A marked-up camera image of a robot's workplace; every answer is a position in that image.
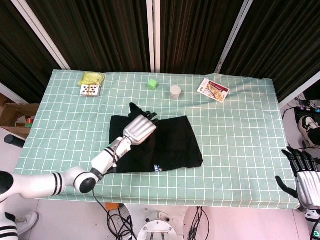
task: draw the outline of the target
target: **black curtain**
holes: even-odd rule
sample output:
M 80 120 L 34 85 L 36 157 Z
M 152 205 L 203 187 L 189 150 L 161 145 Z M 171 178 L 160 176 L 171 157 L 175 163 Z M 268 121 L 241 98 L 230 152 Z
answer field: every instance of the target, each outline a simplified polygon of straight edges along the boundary
M 58 64 L 9 0 L 0 7 L 0 82 L 29 103 L 40 103 Z
M 279 102 L 320 71 L 320 1 L 256 0 L 221 74 L 273 79 Z
M 215 71 L 243 0 L 161 0 L 161 73 Z
M 72 70 L 149 72 L 146 0 L 27 0 Z

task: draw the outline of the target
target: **robotic hand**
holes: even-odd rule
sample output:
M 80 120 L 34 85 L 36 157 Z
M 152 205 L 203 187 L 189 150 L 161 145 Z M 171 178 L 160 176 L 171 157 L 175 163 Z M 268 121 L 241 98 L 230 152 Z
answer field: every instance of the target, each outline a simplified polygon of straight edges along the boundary
M 65 172 L 30 176 L 0 171 L 0 239 L 18 240 L 16 224 L 5 216 L 8 197 L 14 194 L 24 199 L 54 196 L 62 193 L 66 186 L 74 187 L 83 194 L 89 193 L 111 167 L 114 171 L 117 169 L 117 161 L 131 150 L 131 145 L 140 145 L 156 130 L 154 123 L 158 120 L 151 119 L 157 114 L 141 113 L 135 115 L 123 130 L 123 137 L 118 137 L 92 160 L 90 172 L 78 166 Z
M 288 158 L 295 176 L 296 190 L 287 187 L 279 176 L 275 176 L 279 187 L 292 197 L 299 199 L 301 207 L 307 209 L 305 219 L 310 232 L 310 239 L 320 240 L 320 172 L 319 159 L 313 158 L 306 151 L 300 152 L 291 147 L 282 150 Z

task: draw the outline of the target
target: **green cube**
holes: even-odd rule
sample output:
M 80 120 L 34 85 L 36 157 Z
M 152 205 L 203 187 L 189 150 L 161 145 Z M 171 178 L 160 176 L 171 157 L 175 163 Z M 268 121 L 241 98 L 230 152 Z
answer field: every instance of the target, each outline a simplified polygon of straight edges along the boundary
M 157 84 L 158 84 L 157 81 L 151 78 L 148 82 L 148 88 L 150 88 L 151 90 L 155 90 L 157 87 Z

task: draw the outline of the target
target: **green checkered tablecloth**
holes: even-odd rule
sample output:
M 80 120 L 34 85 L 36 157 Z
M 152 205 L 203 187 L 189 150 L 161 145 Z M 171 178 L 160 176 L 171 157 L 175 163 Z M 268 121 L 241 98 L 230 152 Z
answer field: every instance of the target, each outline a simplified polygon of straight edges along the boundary
M 112 115 L 127 116 L 129 103 L 158 113 L 159 119 L 187 115 L 203 155 L 198 168 L 107 175 L 95 187 L 104 202 L 292 209 L 297 200 L 278 188 L 275 176 L 295 187 L 281 149 L 286 138 L 270 79 L 140 72 L 106 74 L 99 97 L 80 96 L 83 71 L 54 70 L 15 172 L 91 169 L 109 144 Z M 156 90 L 149 90 L 150 78 Z M 224 103 L 197 92 L 204 78 L 230 88 Z M 170 86 L 179 85 L 179 99 Z M 72 187 L 50 199 L 93 201 Z

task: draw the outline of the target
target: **shoe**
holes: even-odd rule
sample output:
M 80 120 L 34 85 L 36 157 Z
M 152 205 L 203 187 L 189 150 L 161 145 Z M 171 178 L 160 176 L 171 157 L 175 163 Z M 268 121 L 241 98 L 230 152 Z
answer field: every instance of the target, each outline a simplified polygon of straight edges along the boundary
M 32 211 L 15 220 L 18 236 L 30 230 L 39 220 L 39 213 Z
M 319 148 L 320 127 L 312 117 L 303 116 L 299 120 L 298 129 L 310 147 Z

